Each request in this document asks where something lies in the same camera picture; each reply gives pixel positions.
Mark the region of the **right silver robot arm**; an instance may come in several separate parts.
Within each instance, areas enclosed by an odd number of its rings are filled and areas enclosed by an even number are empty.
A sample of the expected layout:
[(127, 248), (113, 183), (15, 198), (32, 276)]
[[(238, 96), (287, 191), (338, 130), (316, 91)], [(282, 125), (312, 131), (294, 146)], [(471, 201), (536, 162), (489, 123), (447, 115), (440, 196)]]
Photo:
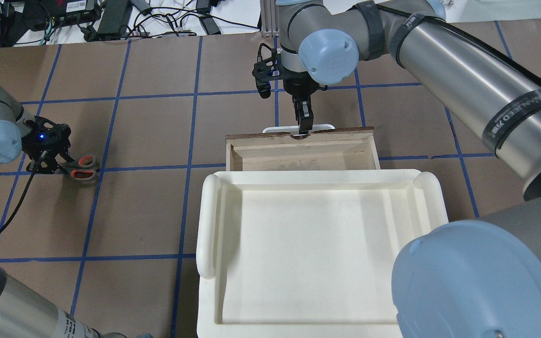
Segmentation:
[(448, 24), (439, 0), (365, 0), (333, 14), (321, 0), (278, 0), (285, 80), (301, 133), (310, 96), (361, 61), (391, 58), (434, 102), (420, 132), (456, 117), (524, 186), (520, 205), (451, 220), (406, 244), (391, 277), (406, 338), (541, 338), (541, 79), (502, 52)]

